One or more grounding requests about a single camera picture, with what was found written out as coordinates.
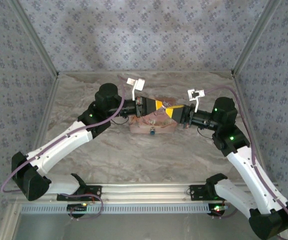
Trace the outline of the pink printed storage box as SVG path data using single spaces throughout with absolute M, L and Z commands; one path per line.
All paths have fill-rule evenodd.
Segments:
M 133 134 L 150 134 L 151 127 L 156 128 L 156 134 L 171 134 L 175 131 L 177 122 L 161 110 L 147 116 L 132 115 L 129 118 L 129 128 Z

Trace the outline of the aluminium table back strip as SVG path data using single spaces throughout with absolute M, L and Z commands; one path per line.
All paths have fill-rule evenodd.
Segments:
M 100 71 L 59 71 L 58 74 L 155 74 L 155 73 L 212 73 L 225 76 L 231 75 L 231 70 L 100 70 Z

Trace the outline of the right controller board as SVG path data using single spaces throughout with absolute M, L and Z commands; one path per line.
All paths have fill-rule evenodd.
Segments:
M 212 217 L 222 217 L 225 213 L 225 211 L 228 209 L 228 206 L 225 204 L 219 204 L 219 203 L 209 203 L 209 210 L 210 213 L 208 215 Z

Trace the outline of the controller board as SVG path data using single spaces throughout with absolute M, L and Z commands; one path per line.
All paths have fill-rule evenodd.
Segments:
M 68 212 L 85 212 L 87 206 L 86 203 L 68 204 L 66 209 Z
M 225 204 L 219 204 L 219 203 L 209 203 L 209 210 L 210 213 L 208 215 L 212 217 L 222 217 L 225 213 L 225 211 L 228 209 L 228 206 Z

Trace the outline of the left controller board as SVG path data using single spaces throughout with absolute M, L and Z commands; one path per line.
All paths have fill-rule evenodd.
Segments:
M 86 203 L 68 204 L 66 209 L 68 212 L 85 212 L 87 206 Z

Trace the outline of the aluminium table side rail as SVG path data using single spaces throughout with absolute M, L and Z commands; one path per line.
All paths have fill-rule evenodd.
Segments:
M 246 103 L 241 93 L 241 88 L 237 81 L 237 77 L 232 77 L 236 88 L 236 101 L 238 102 L 239 112 L 249 136 L 250 147 L 251 147 L 251 162 L 254 168 L 253 175 L 256 176 L 256 183 L 259 184 L 262 191 L 261 200 L 266 199 L 265 207 L 274 207 L 274 209 L 286 209 L 287 201 L 284 200 L 282 194 L 275 188 L 274 184 L 269 179 L 266 173 L 266 167 L 263 167 L 263 161 L 261 159 L 261 153 L 258 152 L 258 145 L 256 143 L 255 135 L 251 129 L 251 121 L 246 109 Z M 286 218 L 288 219 L 288 210 L 285 212 Z M 288 228 L 277 234 L 280 240 L 288 240 Z
M 33 143 L 33 148 L 40 147 L 46 137 L 50 114 L 53 108 L 54 99 L 59 85 L 59 75 L 56 76 L 50 90 L 49 97 L 46 102 L 45 110 L 40 122 L 36 139 Z M 18 192 L 9 193 L 10 203 L 4 211 L 2 223 L 0 225 L 0 240 L 13 240 L 15 235 L 17 222 L 20 216 L 21 206 L 26 203 L 26 198 Z

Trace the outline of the aluminium corner post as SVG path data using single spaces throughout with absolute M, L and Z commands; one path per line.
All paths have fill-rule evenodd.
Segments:
M 282 0 L 267 0 L 266 4 L 259 15 L 254 28 L 252 29 L 247 41 L 239 54 L 234 67 L 231 70 L 232 76 L 235 78 L 240 74 L 243 67 L 245 66 L 247 60 L 249 59 L 252 51 L 256 47 L 261 35 L 263 34 L 265 28 L 269 24 L 271 18 L 273 17 L 275 11 Z
M 38 55 L 42 59 L 46 69 L 51 74 L 53 78 L 57 78 L 58 72 L 52 63 L 50 56 L 48 55 L 46 49 L 44 48 L 41 39 L 38 37 L 28 15 L 26 14 L 24 8 L 21 6 L 19 0 L 7 0 L 16 17 L 18 18 L 21 26 L 23 27 L 25 33 L 28 35 L 32 45 L 37 51 Z

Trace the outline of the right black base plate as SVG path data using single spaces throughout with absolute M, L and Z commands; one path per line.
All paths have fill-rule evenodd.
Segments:
M 194 184 L 189 186 L 189 194 L 192 201 L 224 201 L 225 198 L 220 197 L 214 186 Z

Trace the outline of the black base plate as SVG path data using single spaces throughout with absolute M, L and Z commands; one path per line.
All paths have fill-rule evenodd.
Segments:
M 76 202 L 76 201 L 95 201 L 99 202 L 100 200 L 97 197 L 101 197 L 102 186 L 101 185 L 84 185 L 78 188 L 78 190 L 73 193 L 73 196 L 65 196 L 62 194 L 57 195 L 57 201 L 67 201 L 67 202 Z
M 225 198 L 220 197 L 214 186 L 194 184 L 189 186 L 189 194 L 192 201 L 224 201 Z

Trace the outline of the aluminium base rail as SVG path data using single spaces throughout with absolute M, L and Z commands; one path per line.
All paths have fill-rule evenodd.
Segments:
M 239 189 L 250 194 L 244 182 L 233 182 Z M 191 185 L 205 185 L 205 182 L 165 182 L 165 183 L 91 183 L 91 186 L 101 186 L 101 199 L 105 204 L 135 204 L 135 203 L 188 203 L 191 198 Z M 11 193 L 10 199 L 20 203 L 54 203 L 57 194 L 47 194 L 35 201 L 28 201 L 22 193 Z

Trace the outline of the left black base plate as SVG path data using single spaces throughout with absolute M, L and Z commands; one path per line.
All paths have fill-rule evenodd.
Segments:
M 100 200 L 97 197 L 101 197 L 102 186 L 101 185 L 84 185 L 78 188 L 78 190 L 73 193 L 73 196 L 65 196 L 62 194 L 57 195 L 57 201 L 67 201 L 67 202 L 76 202 L 76 201 L 95 201 L 99 202 Z

